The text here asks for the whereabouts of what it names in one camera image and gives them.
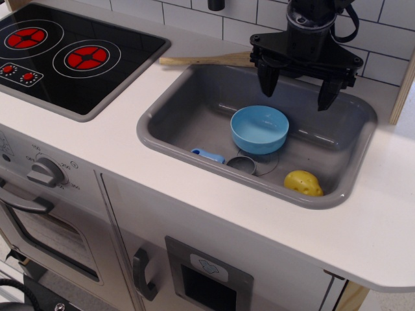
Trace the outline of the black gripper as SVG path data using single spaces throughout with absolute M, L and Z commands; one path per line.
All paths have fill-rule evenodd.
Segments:
M 283 32 L 254 34 L 250 61 L 264 95 L 271 97 L 281 71 L 323 80 L 318 95 L 318 111 L 327 110 L 341 89 L 353 87 L 357 70 L 363 65 L 359 56 L 339 44 L 356 37 L 359 19 L 352 17 L 355 31 L 347 37 L 335 35 L 337 13 L 311 19 L 303 12 L 288 12 Z

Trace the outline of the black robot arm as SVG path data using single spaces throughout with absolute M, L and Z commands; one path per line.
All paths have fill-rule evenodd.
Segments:
M 335 21 L 343 12 L 355 30 L 339 37 Z M 364 64 L 361 57 L 341 47 L 357 36 L 359 18 L 351 1 L 289 1 L 286 18 L 285 31 L 250 37 L 250 62 L 257 69 L 261 90 L 271 97 L 281 71 L 317 78 L 322 81 L 318 110 L 327 110 L 340 90 L 354 85 Z

